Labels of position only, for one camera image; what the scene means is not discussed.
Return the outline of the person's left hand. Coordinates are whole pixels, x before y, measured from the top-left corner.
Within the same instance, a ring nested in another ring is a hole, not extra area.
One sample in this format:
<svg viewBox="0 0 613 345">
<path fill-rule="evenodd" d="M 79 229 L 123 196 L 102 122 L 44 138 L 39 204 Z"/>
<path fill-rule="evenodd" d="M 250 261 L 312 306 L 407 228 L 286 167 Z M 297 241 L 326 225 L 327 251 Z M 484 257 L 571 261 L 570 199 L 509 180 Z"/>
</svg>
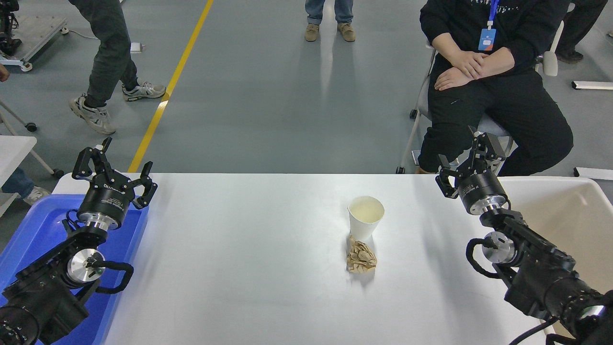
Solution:
<svg viewBox="0 0 613 345">
<path fill-rule="evenodd" d="M 452 67 L 438 76 L 434 84 L 434 89 L 436 91 L 444 91 L 451 88 L 462 87 L 474 80 L 475 78 L 470 74 L 467 76 L 458 68 Z"/>
</svg>

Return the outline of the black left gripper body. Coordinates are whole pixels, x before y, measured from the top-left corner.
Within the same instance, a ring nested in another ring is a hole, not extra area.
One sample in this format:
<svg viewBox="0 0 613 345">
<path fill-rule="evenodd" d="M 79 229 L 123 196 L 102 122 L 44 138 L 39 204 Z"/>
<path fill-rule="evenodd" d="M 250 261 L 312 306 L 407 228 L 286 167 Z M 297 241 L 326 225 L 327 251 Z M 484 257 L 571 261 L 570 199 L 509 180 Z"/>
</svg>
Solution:
<svg viewBox="0 0 613 345">
<path fill-rule="evenodd" d="M 128 177 L 121 174 L 107 177 L 105 174 L 94 176 L 90 183 L 77 216 L 81 223 L 86 223 L 94 214 L 103 214 L 121 224 L 125 219 L 131 198 L 123 189 L 128 183 Z"/>
</svg>

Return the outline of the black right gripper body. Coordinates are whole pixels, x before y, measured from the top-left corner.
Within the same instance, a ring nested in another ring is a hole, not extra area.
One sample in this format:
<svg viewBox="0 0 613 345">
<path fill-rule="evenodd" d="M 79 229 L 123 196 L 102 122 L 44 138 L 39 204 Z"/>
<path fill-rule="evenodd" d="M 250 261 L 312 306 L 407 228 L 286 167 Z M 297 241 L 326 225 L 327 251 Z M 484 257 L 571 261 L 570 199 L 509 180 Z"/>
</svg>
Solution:
<svg viewBox="0 0 613 345">
<path fill-rule="evenodd" d="M 457 178 L 457 191 L 469 214 L 484 214 L 508 202 L 503 186 L 492 171 Z"/>
</svg>

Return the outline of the person's right hand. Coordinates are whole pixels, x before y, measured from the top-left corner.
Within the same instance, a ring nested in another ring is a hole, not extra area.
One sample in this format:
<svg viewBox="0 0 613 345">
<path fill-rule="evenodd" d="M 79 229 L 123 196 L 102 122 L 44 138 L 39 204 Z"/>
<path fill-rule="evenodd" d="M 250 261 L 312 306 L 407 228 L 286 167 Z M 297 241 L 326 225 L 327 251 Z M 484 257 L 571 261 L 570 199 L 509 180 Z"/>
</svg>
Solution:
<svg viewBox="0 0 613 345">
<path fill-rule="evenodd" d="M 476 79 L 482 71 L 482 65 L 486 57 L 488 55 L 485 53 L 458 50 L 457 52 L 449 53 L 446 59 L 454 68 L 460 70 L 462 74 Z"/>
</svg>

